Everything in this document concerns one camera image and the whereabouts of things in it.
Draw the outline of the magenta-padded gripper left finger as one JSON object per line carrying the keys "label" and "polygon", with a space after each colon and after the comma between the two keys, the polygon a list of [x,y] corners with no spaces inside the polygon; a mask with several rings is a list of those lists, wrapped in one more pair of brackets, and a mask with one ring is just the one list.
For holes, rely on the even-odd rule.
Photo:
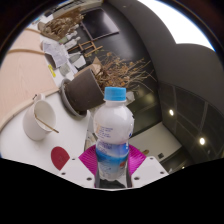
{"label": "magenta-padded gripper left finger", "polygon": [[78,157],[70,157],[62,147],[56,148],[58,175],[84,188],[95,188],[97,180],[97,158],[95,147],[91,146]]}

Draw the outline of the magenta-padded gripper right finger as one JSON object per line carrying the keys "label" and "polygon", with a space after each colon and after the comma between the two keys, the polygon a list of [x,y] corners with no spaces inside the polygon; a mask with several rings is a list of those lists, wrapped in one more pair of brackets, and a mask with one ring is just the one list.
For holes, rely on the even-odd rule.
{"label": "magenta-padded gripper right finger", "polygon": [[167,171],[154,156],[147,157],[134,146],[129,146],[126,171],[128,188],[140,188],[167,175]]}

